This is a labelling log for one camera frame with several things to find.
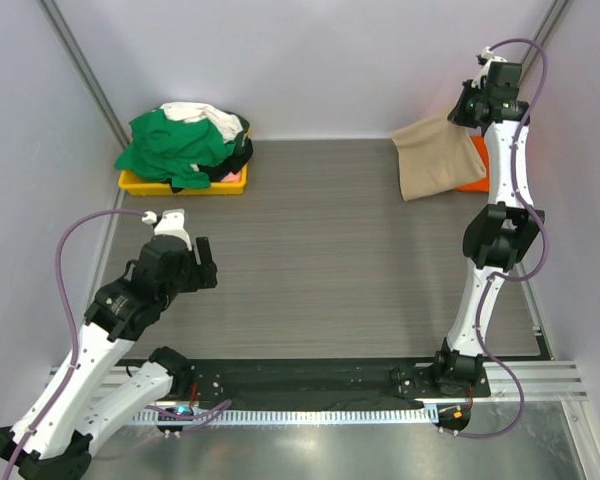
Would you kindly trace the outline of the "beige t shirt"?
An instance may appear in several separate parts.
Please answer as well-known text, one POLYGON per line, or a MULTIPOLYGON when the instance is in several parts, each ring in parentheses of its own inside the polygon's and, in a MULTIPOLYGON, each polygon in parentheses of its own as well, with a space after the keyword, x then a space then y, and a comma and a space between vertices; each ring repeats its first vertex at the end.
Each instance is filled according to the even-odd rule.
POLYGON ((395 130, 389 138, 398 154, 399 187, 406 202, 454 190, 476 173, 468 130, 445 114, 395 130))

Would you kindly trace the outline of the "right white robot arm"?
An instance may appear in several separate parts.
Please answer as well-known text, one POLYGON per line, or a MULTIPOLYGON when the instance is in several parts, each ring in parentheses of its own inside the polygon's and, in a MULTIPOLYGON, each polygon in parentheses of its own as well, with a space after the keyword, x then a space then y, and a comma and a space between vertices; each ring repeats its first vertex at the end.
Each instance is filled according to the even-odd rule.
POLYGON ((483 363, 486 333, 496 300, 514 267, 541 232, 545 214, 529 191, 526 140, 529 105, 519 100, 522 67, 495 56, 463 84, 449 120, 480 129, 489 156, 486 206, 465 230, 462 252, 468 272, 459 311, 428 375, 444 396, 460 396, 486 386, 483 363))

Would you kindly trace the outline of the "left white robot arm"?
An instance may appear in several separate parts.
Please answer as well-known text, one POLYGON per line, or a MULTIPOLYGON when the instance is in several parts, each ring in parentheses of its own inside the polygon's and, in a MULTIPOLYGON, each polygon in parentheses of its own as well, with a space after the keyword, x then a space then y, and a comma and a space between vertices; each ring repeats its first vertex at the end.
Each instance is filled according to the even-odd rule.
POLYGON ((102 444, 136 413, 194 384, 192 363, 169 347, 97 403, 91 400, 116 363, 181 293, 212 289, 217 266, 210 243, 156 235, 124 273, 102 286, 85 313, 76 353, 15 425, 0 427, 0 458, 23 479, 79 479, 102 444))

